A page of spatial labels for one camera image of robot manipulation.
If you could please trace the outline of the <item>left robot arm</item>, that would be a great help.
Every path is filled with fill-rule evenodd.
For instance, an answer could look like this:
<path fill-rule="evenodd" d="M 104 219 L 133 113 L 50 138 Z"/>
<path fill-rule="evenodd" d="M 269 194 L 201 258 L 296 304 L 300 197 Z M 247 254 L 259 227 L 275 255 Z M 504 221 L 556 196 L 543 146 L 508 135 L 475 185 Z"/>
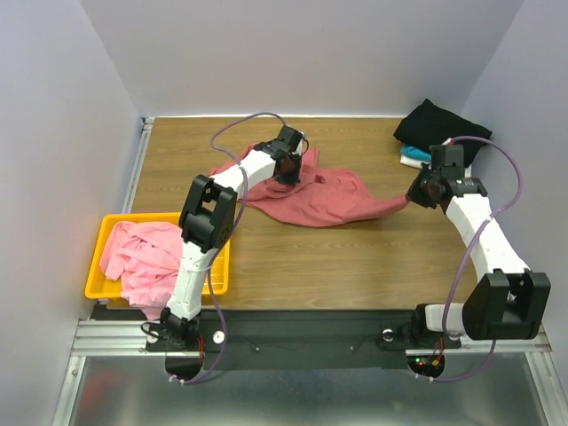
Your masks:
<path fill-rule="evenodd" d="M 201 292 L 213 259 L 233 233 L 237 202 L 268 179 L 298 184 L 305 142 L 302 132 L 284 125 L 275 139 L 253 146 L 228 169 L 194 178 L 179 218 L 183 245 L 177 280 L 160 316 L 177 349 L 197 341 Z"/>

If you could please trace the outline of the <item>red t shirt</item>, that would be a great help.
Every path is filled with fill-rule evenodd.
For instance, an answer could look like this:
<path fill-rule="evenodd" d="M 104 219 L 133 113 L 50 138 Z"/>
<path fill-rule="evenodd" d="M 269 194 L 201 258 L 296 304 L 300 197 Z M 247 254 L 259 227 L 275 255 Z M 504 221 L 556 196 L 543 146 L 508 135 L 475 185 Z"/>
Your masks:
<path fill-rule="evenodd" d="M 241 172 L 246 170 L 246 204 L 279 222 L 307 227 L 344 225 L 389 217 L 409 203 L 404 194 L 387 200 L 373 198 L 362 179 L 350 170 L 321 168 L 318 149 L 304 155 L 298 184 L 281 185 L 272 176 L 274 161 L 263 147 L 263 143 L 249 146 L 239 163 L 213 169 L 210 176 L 242 196 Z"/>

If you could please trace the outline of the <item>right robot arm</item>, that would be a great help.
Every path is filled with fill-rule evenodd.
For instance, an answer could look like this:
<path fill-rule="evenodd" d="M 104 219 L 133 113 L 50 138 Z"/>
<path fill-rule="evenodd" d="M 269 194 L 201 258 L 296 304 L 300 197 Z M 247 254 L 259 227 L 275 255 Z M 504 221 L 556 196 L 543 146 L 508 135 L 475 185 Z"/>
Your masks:
<path fill-rule="evenodd" d="M 532 340 L 540 330 L 551 284 L 516 253 L 497 216 L 519 195 L 493 209 L 481 181 L 465 167 L 464 137 L 432 146 L 431 161 L 421 166 L 406 197 L 424 208 L 441 208 L 466 247 L 458 267 L 472 263 L 477 285 L 463 304 L 454 302 L 461 274 L 454 276 L 444 304 L 421 304 L 408 325 L 411 341 L 428 346 L 440 333 L 475 341 Z"/>

